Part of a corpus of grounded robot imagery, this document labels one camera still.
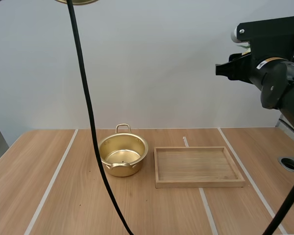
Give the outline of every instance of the wooden tray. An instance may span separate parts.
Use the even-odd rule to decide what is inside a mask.
[[[156,188],[243,187],[225,147],[155,147]]]

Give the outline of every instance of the gold pot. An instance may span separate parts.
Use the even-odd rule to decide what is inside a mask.
[[[120,126],[127,126],[129,133],[118,133]],[[132,134],[128,124],[119,124],[114,135],[99,143],[99,152],[106,172],[125,177],[135,174],[142,168],[148,144],[144,138]]]

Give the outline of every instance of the white wall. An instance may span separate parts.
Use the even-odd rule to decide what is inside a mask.
[[[260,92],[215,76],[242,52],[241,22],[294,15],[294,0],[100,0],[75,8],[98,128],[274,126]],[[0,130],[88,128],[67,6],[0,2]]]

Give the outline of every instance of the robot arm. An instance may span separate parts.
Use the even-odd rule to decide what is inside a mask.
[[[279,109],[294,127],[294,17],[241,23],[234,42],[249,42],[251,52],[232,54],[216,65],[216,75],[254,84],[266,109]]]

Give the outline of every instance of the tray rim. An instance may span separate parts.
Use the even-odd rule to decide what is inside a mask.
[[[225,180],[225,179],[218,179],[218,180],[159,180],[159,174],[158,174],[158,156],[157,156],[157,150],[161,149],[222,149],[225,158],[227,159],[230,167],[232,168],[234,174],[236,175],[237,179],[235,180]],[[233,183],[233,185],[237,186],[224,186],[224,187],[243,187],[245,185],[245,179],[243,178],[240,170],[238,169],[237,165],[235,164],[233,158],[231,157],[229,151],[225,146],[204,146],[204,147],[154,147],[153,151],[154,155],[154,163],[155,163],[155,185],[156,188],[183,188],[180,184],[194,184],[193,187],[189,188],[201,188],[198,186],[199,184],[208,184],[208,183],[215,183],[215,186],[210,186],[210,188],[219,187],[219,183]]]

